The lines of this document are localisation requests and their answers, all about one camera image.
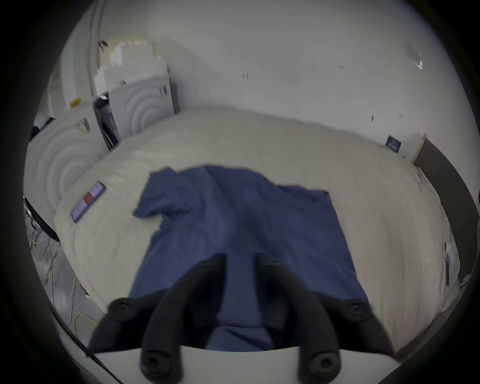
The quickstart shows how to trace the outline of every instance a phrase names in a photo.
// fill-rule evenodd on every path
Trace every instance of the white wall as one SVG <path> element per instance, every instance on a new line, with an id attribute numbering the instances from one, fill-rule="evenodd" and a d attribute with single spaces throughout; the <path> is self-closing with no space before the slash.
<path id="1" fill-rule="evenodd" d="M 60 79 L 66 109 L 77 97 L 82 100 L 93 98 L 88 66 L 88 33 L 95 3 L 85 12 L 70 34 L 60 56 Z"/>
<path id="2" fill-rule="evenodd" d="M 182 109 L 233 105 L 382 144 L 391 134 L 405 154 L 425 132 L 478 200 L 480 135 L 466 94 L 435 33 L 402 2 L 108 1 L 101 38 L 132 35 L 167 60 Z"/>

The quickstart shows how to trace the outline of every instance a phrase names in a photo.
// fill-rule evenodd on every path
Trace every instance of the blue shirt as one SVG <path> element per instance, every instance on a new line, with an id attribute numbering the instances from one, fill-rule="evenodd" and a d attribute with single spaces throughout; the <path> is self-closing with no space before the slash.
<path id="1" fill-rule="evenodd" d="M 206 166 L 180 173 L 152 173 L 135 210 L 136 217 L 161 214 L 164 222 L 133 283 L 137 298 L 175 282 L 199 261 L 227 254 L 226 282 L 218 322 L 228 337 L 212 338 L 212 349 L 238 330 L 250 328 L 262 339 L 256 298 L 254 254 L 262 252 L 289 268 L 310 290 L 338 299 L 368 302 L 330 196 L 299 186 L 276 186 L 246 169 Z"/>

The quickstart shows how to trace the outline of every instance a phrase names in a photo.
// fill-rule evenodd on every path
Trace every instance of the bed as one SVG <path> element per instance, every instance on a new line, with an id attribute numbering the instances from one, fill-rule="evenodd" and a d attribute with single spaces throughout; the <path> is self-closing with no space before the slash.
<path id="1" fill-rule="evenodd" d="M 248 168 L 277 184 L 329 191 L 358 280 L 395 351 L 455 302 L 456 243 L 420 168 L 349 132 L 233 108 L 200 108 L 123 141 L 58 205 L 55 227 L 65 254 L 100 308 L 128 296 L 158 230 L 160 217 L 132 215 L 150 172 L 203 164 Z M 73 223 L 71 209 L 97 181 L 106 185 L 104 195 Z"/>

